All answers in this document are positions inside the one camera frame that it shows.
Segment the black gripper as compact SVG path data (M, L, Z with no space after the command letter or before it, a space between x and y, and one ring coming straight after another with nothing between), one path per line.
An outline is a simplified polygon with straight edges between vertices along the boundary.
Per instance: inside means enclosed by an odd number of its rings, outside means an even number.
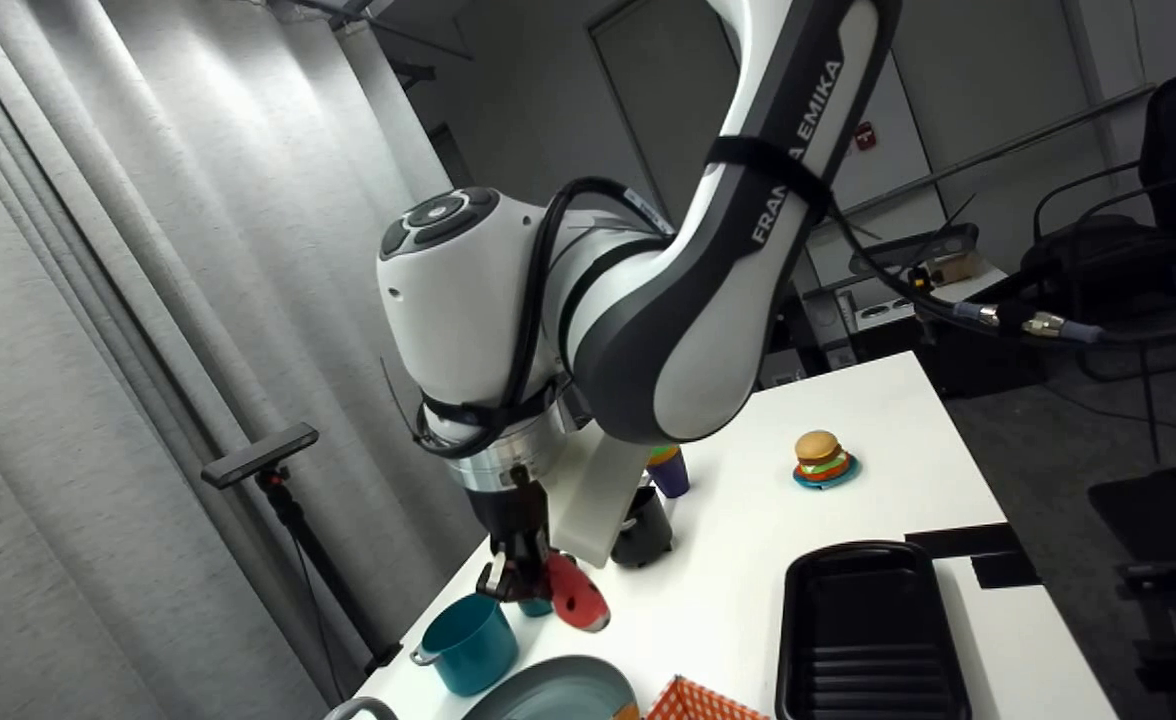
M546 596L546 496L523 463L507 472L504 491L467 496L492 560L483 563L474 589L494 598L532 605Z

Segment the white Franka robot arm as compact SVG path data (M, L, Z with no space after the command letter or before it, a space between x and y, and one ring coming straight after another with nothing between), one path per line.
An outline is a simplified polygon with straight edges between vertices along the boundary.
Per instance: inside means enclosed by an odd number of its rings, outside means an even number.
M761 378L771 312L818 223L902 0L709 0L738 72L687 207L576 177L415 201L375 291L415 382L412 435L492 539L478 589L532 598L611 555L653 447L719 432Z

